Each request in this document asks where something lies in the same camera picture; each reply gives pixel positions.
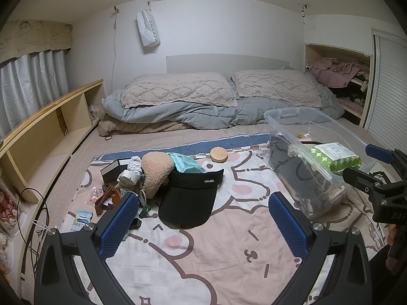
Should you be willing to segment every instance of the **clear plastic storage box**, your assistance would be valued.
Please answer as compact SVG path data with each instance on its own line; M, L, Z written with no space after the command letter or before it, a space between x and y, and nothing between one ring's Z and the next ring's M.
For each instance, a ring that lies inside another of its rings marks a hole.
M361 158L364 172L376 163L365 153L367 143L320 110L276 109L267 111L264 118L270 124L270 166L310 220L340 205L349 186L318 163L311 146L339 142Z

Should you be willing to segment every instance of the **pink blush spot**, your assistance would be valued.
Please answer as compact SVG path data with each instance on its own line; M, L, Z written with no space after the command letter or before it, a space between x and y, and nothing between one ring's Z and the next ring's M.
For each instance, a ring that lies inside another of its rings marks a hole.
M233 152L231 154L227 155L227 161L228 162L233 162L233 161L237 161L240 158L240 154L238 152Z
M174 250L179 249L182 244L182 238L178 235L172 235L165 239L164 245L167 249Z
M281 181L277 182L277 188L281 193L288 193Z
M241 195L249 195L252 193L252 188L246 185L233 185L232 190Z

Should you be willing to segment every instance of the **wooden disc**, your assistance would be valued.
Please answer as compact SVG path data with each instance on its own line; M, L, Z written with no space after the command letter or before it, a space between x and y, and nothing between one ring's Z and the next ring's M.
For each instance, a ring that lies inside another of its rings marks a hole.
M210 159L216 163L223 163L227 159L227 151L222 147L215 147L210 151Z

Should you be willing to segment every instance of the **hanging bag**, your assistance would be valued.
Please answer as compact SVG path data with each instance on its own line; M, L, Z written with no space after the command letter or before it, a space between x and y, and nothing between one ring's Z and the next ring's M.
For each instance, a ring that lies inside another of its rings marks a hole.
M146 9L137 14L137 24L143 46L153 47L160 44L150 1L147 3Z

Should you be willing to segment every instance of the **white louvered door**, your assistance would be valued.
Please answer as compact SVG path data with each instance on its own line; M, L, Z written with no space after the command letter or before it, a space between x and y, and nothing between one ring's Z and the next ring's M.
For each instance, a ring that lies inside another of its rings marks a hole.
M388 149L407 153L407 41L373 31L375 75L365 128Z

